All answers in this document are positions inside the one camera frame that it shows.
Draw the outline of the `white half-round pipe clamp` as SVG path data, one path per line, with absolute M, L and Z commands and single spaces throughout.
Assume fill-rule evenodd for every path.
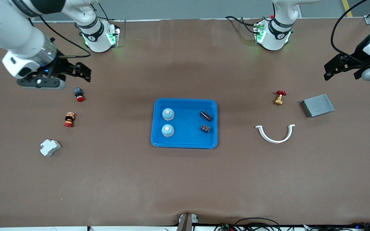
M 255 127 L 255 129 L 257 129 L 257 130 L 259 131 L 259 134 L 261 135 L 261 137 L 262 137 L 265 141 L 267 141 L 267 142 L 269 142 L 269 143 L 273 143 L 273 144 L 279 144 L 279 143 L 284 143 L 284 142 L 286 142 L 287 140 L 289 140 L 289 139 L 290 139 L 290 137 L 292 136 L 293 128 L 295 127 L 295 124 L 288 125 L 287 127 L 288 127 L 288 132 L 287 132 L 286 137 L 285 137 L 283 140 L 279 140 L 279 141 L 273 140 L 273 139 L 271 139 L 270 137 L 268 137 L 268 136 L 266 135 L 266 133 L 264 132 L 264 130 L 263 130 L 263 126 L 261 126 L 261 125 L 257 125 L 257 126 Z

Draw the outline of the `red pushbutton with black body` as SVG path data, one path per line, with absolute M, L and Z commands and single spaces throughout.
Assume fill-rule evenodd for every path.
M 80 87 L 74 88 L 73 91 L 74 91 L 74 96 L 76 97 L 76 100 L 78 102 L 85 101 L 84 92 Z

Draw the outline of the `blue plastic tray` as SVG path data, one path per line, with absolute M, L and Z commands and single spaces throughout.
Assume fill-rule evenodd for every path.
M 162 112 L 165 108 L 174 110 L 173 120 L 163 119 Z M 205 121 L 200 116 L 201 111 L 212 116 L 212 120 Z M 214 100 L 159 98 L 154 104 L 150 141 L 156 147 L 213 149 L 218 144 L 218 120 L 218 105 Z M 175 133 L 170 137 L 165 137 L 161 133 L 161 128 L 165 124 L 170 124 L 175 129 Z M 203 124 L 211 128 L 210 133 L 201 131 Z

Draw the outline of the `grey table edge bracket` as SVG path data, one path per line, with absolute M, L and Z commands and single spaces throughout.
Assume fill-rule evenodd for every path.
M 179 217 L 179 224 L 176 231 L 197 231 L 199 216 L 192 213 L 184 213 Z

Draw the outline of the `white circuit breaker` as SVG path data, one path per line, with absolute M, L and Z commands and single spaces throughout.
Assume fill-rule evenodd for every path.
M 40 147 L 41 154 L 43 154 L 45 157 L 50 157 L 54 152 L 61 148 L 61 145 L 56 140 L 46 139 L 40 144 Z

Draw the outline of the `white table edge rail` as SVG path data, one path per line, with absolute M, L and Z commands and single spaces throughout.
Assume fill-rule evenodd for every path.
M 0 227 L 0 231 L 176 231 L 162 226 L 73 226 L 73 227 Z

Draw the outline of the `red yellow stacked pushbutton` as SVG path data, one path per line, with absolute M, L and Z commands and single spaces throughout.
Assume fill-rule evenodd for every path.
M 76 114 L 73 112 L 66 113 L 64 126 L 72 128 L 74 126 L 75 117 L 76 117 Z

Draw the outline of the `silver metal module box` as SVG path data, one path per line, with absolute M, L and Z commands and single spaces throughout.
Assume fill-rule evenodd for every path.
M 317 117 L 335 111 L 326 94 L 307 98 L 301 102 L 307 117 Z

